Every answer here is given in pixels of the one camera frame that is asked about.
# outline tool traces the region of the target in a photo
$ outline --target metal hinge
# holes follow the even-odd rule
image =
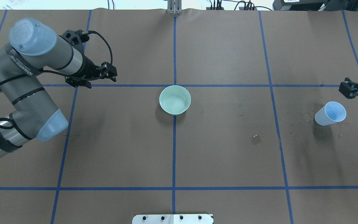
[[[168,0],[168,14],[180,15],[182,14],[182,0]]]

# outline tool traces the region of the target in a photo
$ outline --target cup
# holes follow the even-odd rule
[[[345,108],[340,103],[335,101],[328,102],[314,115],[314,120],[321,126],[341,122],[345,118]]]
[[[159,95],[161,108],[170,115],[182,114],[189,108],[190,103],[189,91],[181,86],[168,86]]]

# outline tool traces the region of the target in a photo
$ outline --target white bracket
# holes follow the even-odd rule
[[[182,14],[182,0],[168,0],[168,14],[180,15]]]
[[[135,215],[132,224],[213,224],[212,214]]]

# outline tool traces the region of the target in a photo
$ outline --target gray table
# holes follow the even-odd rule
[[[23,17],[100,32],[119,76],[92,89],[39,77],[70,125],[0,159],[0,223],[358,223],[358,99],[338,91],[358,82],[357,12],[0,11],[0,48]],[[108,60],[96,36],[85,54]],[[192,96],[177,117],[158,104],[173,84]],[[328,101],[347,118],[318,126]]]

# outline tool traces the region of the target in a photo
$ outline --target white mounting plate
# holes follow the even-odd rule
[[[135,215],[132,224],[213,224],[212,214]]]

